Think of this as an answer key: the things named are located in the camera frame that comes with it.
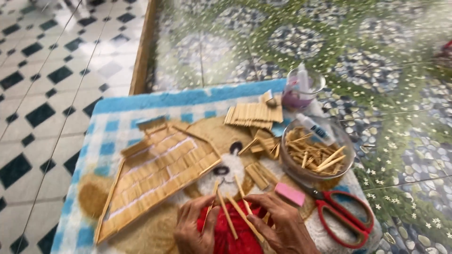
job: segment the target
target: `glass bowl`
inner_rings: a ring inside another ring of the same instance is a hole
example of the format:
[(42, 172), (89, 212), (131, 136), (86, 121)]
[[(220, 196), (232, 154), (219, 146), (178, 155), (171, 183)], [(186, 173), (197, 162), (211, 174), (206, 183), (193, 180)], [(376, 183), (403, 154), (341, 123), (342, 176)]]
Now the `glass bowl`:
[[(338, 124), (330, 121), (327, 118), (314, 117), (314, 116), (309, 116), (309, 117), (312, 120), (314, 120), (317, 124), (319, 124), (323, 129), (327, 130), (329, 134), (331, 134), (330, 132), (333, 133), (338, 147), (345, 146), (345, 148), (342, 150), (342, 152), (345, 155), (345, 158), (342, 160), (343, 165), (340, 168), (340, 170), (337, 172), (337, 174), (323, 176), (323, 175), (318, 175), (309, 169), (305, 169), (300, 164), (295, 162), (292, 159), (292, 157), (289, 155), (289, 153), (287, 151), (287, 147), (286, 147), (287, 133), (297, 126), (302, 126), (298, 120), (294, 120), (286, 127), (286, 129), (284, 130), (284, 133), (282, 134), (280, 156), (281, 156), (282, 162), (284, 163), (284, 165), (286, 167), (285, 170), (289, 170), (290, 174), (294, 174), (295, 176), (297, 176), (301, 179), (307, 179), (307, 180), (316, 181), (316, 182), (321, 181), (321, 180), (333, 179), (333, 178), (336, 178), (336, 177), (339, 177), (339, 176), (345, 174), (345, 172), (347, 172), (348, 169), (350, 169), (350, 167), (352, 166), (354, 158), (355, 158), (355, 151), (353, 150), (353, 144), (352, 144), (350, 138), (348, 137), (347, 133), (345, 133), (345, 131)], [(302, 131), (304, 132), (304, 134), (309, 133), (309, 130), (306, 130), (306, 129), (303, 129)]]

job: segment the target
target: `hand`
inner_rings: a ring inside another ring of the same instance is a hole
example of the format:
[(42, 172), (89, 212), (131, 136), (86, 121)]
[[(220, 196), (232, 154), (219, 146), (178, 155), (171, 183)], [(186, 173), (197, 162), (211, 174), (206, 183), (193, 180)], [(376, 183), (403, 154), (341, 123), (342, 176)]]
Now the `hand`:
[(201, 209), (212, 204), (215, 195), (204, 196), (185, 203), (177, 213), (174, 240), (180, 254), (212, 254), (215, 244), (214, 230), (220, 207), (212, 208), (207, 215), (203, 234), (199, 233), (196, 221)]
[[(246, 201), (251, 202), (251, 209), (261, 207), (258, 215), (248, 215), (248, 220), (267, 240), (277, 254), (320, 254), (298, 210), (280, 198), (270, 195), (248, 195)], [(268, 223), (262, 218), (270, 213)]]

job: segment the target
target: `glass cup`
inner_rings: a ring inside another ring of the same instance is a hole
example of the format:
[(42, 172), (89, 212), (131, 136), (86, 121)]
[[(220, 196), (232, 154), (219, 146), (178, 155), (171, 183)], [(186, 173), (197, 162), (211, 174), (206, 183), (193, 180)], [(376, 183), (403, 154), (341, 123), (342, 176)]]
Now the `glass cup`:
[(307, 107), (316, 94), (325, 87), (325, 77), (317, 71), (308, 71), (309, 91), (300, 91), (298, 88), (298, 68), (292, 69), (287, 75), (286, 85), (282, 92), (282, 104), (292, 110)]

